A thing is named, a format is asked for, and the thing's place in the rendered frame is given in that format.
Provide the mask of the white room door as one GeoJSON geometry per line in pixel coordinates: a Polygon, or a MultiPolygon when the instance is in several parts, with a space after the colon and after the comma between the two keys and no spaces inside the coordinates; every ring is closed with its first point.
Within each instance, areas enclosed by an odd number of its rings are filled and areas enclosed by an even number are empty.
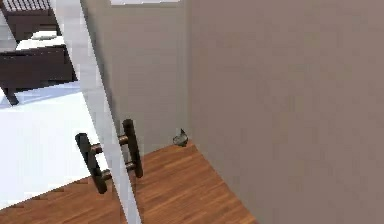
{"type": "Polygon", "coordinates": [[[127,224],[142,224],[81,0],[50,0],[127,224]]]}

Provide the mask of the white pillow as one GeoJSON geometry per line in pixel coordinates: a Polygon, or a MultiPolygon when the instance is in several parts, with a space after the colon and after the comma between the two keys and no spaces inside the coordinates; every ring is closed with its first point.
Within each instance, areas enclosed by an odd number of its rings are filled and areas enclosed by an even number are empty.
{"type": "Polygon", "coordinates": [[[37,31],[34,32],[31,36],[32,40],[51,40],[57,38],[57,32],[56,31],[37,31]]]}

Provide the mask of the small grey crumpled object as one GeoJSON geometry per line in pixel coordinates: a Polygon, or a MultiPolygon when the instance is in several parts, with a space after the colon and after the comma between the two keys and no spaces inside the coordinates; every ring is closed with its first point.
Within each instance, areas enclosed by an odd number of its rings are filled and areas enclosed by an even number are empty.
{"type": "Polygon", "coordinates": [[[181,129],[180,134],[173,138],[173,143],[177,146],[185,147],[188,143],[188,140],[189,138],[186,132],[183,129],[181,129]]]}

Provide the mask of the dark brown bed frame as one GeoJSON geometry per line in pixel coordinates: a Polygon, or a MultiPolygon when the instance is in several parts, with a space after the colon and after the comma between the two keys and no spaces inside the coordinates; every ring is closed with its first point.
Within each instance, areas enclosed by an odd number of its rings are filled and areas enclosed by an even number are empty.
{"type": "Polygon", "coordinates": [[[77,80],[49,0],[0,0],[0,89],[8,102],[19,92],[77,80]],[[37,31],[56,31],[51,40],[32,40],[37,31]]]}

